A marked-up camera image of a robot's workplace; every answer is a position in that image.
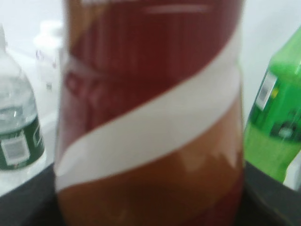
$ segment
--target white wall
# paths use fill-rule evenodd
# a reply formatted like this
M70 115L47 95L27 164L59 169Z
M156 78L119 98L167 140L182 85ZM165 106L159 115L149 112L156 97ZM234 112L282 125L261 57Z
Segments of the white wall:
M40 21L63 19L62 0L0 0L0 23L8 45L34 56L33 37L39 33Z
M62 0L0 0L8 44L34 56L33 37L44 19L63 19ZM301 25L301 0L246 0L241 65L247 118L269 59Z

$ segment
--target bottle label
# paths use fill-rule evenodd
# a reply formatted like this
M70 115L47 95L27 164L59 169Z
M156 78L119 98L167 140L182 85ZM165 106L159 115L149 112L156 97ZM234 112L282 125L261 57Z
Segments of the bottle label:
M0 170L15 170L28 166L42 156L43 138L38 117L14 132L0 134Z
M301 86L268 71L251 110L250 121L276 139L301 142Z

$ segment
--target barcode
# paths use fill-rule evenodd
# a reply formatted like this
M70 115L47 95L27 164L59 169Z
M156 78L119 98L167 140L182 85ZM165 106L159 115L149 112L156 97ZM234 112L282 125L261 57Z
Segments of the barcode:
M26 137L24 135L1 140L1 148L8 166L22 163L30 157Z
M277 81L276 76L274 76L271 73L267 73L267 75L262 83L261 89L259 90L258 97L256 99L256 105L261 110L263 110L265 108L265 106L267 105L267 102L268 102L269 97L272 93L272 90L276 84L276 81Z

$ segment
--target white diagonal stripe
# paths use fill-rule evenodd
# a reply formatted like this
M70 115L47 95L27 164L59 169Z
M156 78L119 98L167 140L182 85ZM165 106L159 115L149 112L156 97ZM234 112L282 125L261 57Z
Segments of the white diagonal stripe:
M209 129L239 95L239 44L235 32L191 79L70 145L55 164L57 191L161 158Z

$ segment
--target water bottle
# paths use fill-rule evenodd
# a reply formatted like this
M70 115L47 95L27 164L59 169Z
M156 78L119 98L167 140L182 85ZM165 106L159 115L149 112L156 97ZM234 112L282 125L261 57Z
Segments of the water bottle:
M0 25L0 195L45 167L46 152L32 87L6 52Z
M271 58L245 130L245 158L283 183L301 149L301 27Z

